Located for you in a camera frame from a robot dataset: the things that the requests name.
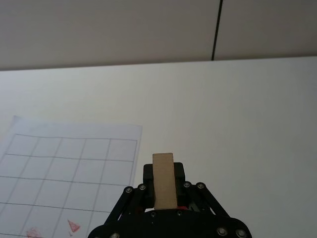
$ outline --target rectangular wooden block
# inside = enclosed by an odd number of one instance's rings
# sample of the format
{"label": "rectangular wooden block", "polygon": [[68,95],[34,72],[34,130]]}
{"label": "rectangular wooden block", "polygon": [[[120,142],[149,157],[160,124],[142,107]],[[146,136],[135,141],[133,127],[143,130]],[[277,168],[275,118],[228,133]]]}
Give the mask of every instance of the rectangular wooden block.
{"label": "rectangular wooden block", "polygon": [[153,154],[154,209],[177,208],[173,153]]}

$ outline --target red marking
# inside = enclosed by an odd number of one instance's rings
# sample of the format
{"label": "red marking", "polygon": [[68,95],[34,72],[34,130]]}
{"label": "red marking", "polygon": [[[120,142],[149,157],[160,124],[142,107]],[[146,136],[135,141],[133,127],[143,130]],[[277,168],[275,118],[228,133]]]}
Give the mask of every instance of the red marking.
{"label": "red marking", "polygon": [[37,227],[32,227],[30,230],[26,232],[26,236],[28,238],[42,238],[41,233],[39,232]]}
{"label": "red marking", "polygon": [[71,222],[70,220],[68,220],[68,223],[69,223],[69,226],[70,226],[70,229],[72,232],[76,232],[79,230],[80,228],[80,225],[74,223],[74,222]]}

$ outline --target white surface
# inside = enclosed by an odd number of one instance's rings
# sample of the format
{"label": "white surface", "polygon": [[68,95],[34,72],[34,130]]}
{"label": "white surface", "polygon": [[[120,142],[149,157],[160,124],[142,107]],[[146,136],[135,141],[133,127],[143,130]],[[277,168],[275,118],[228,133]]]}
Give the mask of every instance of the white surface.
{"label": "white surface", "polygon": [[143,126],[135,185],[173,152],[253,237],[312,237],[317,58],[0,72],[0,135],[13,115]]}
{"label": "white surface", "polygon": [[[0,148],[0,234],[86,238],[94,212],[104,213],[101,225],[133,185],[142,127],[18,117],[12,125]],[[67,219],[80,231],[72,233]]]}

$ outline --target red triangle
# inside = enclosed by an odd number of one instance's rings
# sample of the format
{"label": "red triangle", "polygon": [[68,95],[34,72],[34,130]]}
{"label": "red triangle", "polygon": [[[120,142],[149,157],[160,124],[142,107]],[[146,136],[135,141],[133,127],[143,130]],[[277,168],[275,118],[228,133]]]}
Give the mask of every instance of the red triangle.
{"label": "red triangle", "polygon": [[72,232],[76,232],[76,231],[79,230],[80,225],[78,225],[76,223],[73,223],[70,220],[68,220],[68,223],[69,223],[69,226],[70,226],[70,229],[71,229]]}

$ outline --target dark seam line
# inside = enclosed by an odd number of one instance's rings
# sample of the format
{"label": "dark seam line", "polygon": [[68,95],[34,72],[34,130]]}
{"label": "dark seam line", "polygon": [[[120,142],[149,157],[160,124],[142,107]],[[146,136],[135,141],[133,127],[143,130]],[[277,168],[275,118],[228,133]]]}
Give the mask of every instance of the dark seam line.
{"label": "dark seam line", "polygon": [[216,44],[217,44],[217,38],[218,38],[218,30],[219,30],[219,23],[220,23],[220,16],[221,16],[222,2],[223,2],[223,0],[220,0],[220,2],[219,2],[219,10],[218,10],[218,17],[217,17],[216,30],[215,30],[215,33],[214,33],[214,39],[213,39],[213,48],[212,48],[212,56],[211,56],[211,60],[214,60],[214,53],[215,53],[215,51],[216,51]]}

